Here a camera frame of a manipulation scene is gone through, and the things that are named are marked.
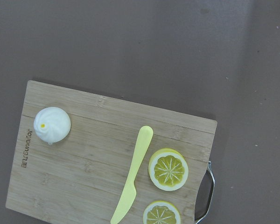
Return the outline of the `white steamed bun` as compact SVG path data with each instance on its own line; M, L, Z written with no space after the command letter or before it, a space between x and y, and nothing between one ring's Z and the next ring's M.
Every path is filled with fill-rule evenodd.
M63 140L71 128L69 115L59 107L40 110L34 120L36 135L49 145Z

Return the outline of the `thick lemon half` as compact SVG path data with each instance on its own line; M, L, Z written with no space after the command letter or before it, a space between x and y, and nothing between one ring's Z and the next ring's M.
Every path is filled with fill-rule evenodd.
M148 173L156 187L164 191L174 191L186 183L189 168L186 160L178 151L162 148L151 156Z

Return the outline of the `yellow plastic knife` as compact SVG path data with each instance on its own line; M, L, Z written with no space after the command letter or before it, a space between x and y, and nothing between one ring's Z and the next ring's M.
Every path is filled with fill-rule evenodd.
M134 185L136 175L140 169L142 161L146 155L146 152L149 148L153 137L153 130L149 126L143 126L140 128L137 140L135 143L134 153L131 161L131 166L129 173L121 193L119 202L114 211L114 214L110 220L111 224L118 224L130 210L136 195L137 191Z

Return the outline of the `thin lemon slice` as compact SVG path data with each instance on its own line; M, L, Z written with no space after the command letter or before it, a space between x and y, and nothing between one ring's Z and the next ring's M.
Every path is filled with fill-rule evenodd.
M181 224L178 209L170 202L154 201L143 212L144 224Z

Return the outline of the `bamboo cutting board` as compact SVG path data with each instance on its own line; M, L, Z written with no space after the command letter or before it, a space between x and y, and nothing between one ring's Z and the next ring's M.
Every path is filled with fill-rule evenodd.
M49 145L33 123L43 108L64 109L69 134ZM207 169L217 122L84 91L28 81L15 146L6 207L52 224L108 224L130 168L138 132L154 135L135 179L136 198L124 224L142 223L153 201L171 202L184 224L195 219L198 189ZM189 176L175 191L157 188L148 174L152 154L178 151Z

